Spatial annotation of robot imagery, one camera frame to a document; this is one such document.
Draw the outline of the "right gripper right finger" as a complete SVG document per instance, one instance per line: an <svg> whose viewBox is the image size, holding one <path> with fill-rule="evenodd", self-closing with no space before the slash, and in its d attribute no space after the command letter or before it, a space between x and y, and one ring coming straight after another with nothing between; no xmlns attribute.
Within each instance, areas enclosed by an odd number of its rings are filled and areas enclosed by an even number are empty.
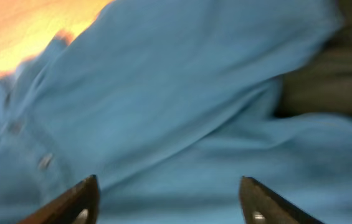
<svg viewBox="0 0 352 224"><path fill-rule="evenodd" d="M324 224L253 177L241 179L239 200L246 224Z"/></svg>

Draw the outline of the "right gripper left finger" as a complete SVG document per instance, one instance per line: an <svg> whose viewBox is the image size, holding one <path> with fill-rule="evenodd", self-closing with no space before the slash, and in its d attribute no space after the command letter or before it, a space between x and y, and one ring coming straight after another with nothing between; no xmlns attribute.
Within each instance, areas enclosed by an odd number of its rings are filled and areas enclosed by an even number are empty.
<svg viewBox="0 0 352 224"><path fill-rule="evenodd" d="M19 224L96 224L99 201L97 176L90 175Z"/></svg>

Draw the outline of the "blue polo shirt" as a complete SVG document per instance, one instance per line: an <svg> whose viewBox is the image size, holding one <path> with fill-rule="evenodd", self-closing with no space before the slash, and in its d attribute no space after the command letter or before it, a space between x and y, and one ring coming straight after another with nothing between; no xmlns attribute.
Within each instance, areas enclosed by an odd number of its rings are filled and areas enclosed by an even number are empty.
<svg viewBox="0 0 352 224"><path fill-rule="evenodd" d="M0 223L95 174L99 223L242 223L249 175L352 223L334 1L114 1L0 77Z"/></svg>

